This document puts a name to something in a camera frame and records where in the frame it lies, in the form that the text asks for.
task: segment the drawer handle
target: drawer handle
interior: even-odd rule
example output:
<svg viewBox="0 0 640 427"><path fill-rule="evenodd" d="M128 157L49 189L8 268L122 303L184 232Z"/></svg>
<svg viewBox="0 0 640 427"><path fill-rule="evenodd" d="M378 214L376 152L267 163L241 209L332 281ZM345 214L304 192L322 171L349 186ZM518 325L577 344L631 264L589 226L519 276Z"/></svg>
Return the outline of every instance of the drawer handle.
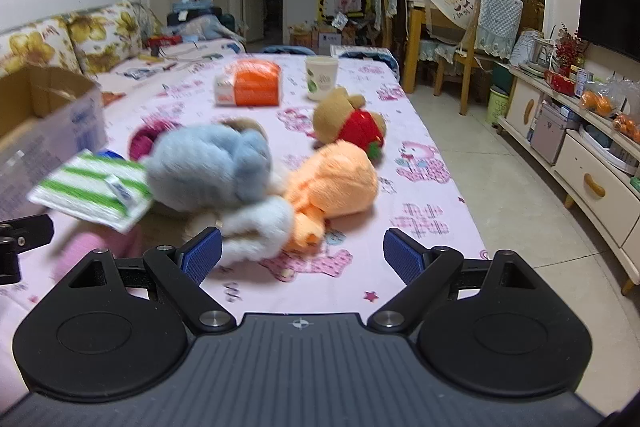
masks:
<svg viewBox="0 0 640 427"><path fill-rule="evenodd" d="M524 125L527 125L529 123L529 115L531 114L531 109L533 109L533 98L531 100L529 100L529 102L527 103L527 107L524 110L524 118L522 119L522 121L524 122Z"/></svg>
<svg viewBox="0 0 640 427"><path fill-rule="evenodd" d="M597 197L604 198L606 194L606 192L604 191L604 187L600 187L595 181L593 181L593 178L590 174L584 175L584 182L589 185L589 188L593 190L593 192L595 192Z"/></svg>

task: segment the chair cushion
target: chair cushion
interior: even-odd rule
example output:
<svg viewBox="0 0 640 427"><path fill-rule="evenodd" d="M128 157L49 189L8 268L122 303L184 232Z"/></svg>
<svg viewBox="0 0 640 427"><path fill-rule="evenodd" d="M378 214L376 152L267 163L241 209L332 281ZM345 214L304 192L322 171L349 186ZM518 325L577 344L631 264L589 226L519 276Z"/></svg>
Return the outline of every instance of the chair cushion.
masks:
<svg viewBox="0 0 640 427"><path fill-rule="evenodd" d="M0 76L14 73L27 63L80 72L62 17L51 17L0 35Z"/></svg>
<svg viewBox="0 0 640 427"><path fill-rule="evenodd" d="M83 73L106 73L142 49L140 26L128 1L72 14L68 28Z"/></svg>

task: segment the red box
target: red box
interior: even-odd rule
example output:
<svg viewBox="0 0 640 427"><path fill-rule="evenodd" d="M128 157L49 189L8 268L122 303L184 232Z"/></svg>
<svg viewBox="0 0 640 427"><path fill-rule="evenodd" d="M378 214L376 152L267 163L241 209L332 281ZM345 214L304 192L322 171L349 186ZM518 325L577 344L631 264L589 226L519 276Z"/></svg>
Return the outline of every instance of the red box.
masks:
<svg viewBox="0 0 640 427"><path fill-rule="evenodd" d="M546 83L557 92L561 92L567 96L573 96L575 94L575 82L566 76L562 76L560 73L546 70L545 80Z"/></svg>
<svg viewBox="0 0 640 427"><path fill-rule="evenodd" d="M150 48L153 48L154 46L173 46L174 44L180 44L181 42L181 35L173 35L171 37L149 37L148 46Z"/></svg>

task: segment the brown teddy bear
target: brown teddy bear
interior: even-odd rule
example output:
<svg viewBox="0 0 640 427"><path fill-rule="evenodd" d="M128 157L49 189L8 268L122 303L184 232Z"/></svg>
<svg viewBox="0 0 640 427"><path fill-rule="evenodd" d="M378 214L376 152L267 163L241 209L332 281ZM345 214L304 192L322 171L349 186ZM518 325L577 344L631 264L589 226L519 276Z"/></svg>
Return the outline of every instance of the brown teddy bear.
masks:
<svg viewBox="0 0 640 427"><path fill-rule="evenodd" d="M314 111L316 138L324 144L345 140L363 149L370 160L379 158L385 142L385 119L379 113L361 110L364 105L361 94L349 96L344 87L333 89Z"/></svg>

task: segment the pink tablecloth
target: pink tablecloth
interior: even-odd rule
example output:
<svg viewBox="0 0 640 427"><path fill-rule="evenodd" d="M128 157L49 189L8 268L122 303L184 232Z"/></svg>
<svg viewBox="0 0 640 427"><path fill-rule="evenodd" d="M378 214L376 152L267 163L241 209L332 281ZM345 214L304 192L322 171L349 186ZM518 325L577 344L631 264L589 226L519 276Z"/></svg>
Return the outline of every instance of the pink tablecloth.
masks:
<svg viewBox="0 0 640 427"><path fill-rule="evenodd" d="M108 147L126 155L133 130L154 118L194 125L248 116L267 131L273 157L296 169L314 152L314 103L305 96L305 59L288 55L266 58L283 69L280 107L215 107L213 77L224 64L235 60L225 57L195 64L181 79L175 80L173 75L172 82L159 75L155 84L148 82L144 89L113 103L106 109ZM370 212L332 219L318 258L300 261L282 254L272 261L244 263L210 274L202 287L238 319L245 312L359 312L366 321L403 287L383 258L382 238L389 227L404 230L426 247L449 245L465 257L486 258L465 201L392 72L376 62L341 59L338 84L349 92L364 94L367 108L385 117L384 157L377 167L378 198ZM20 285L0 289L0 375L9 384L0 391L0 410L24 392L11 356L11 336L28 310L51 288L51 259L74 223L60 214L55 214L54 220L54 244L25 257Z"/></svg>

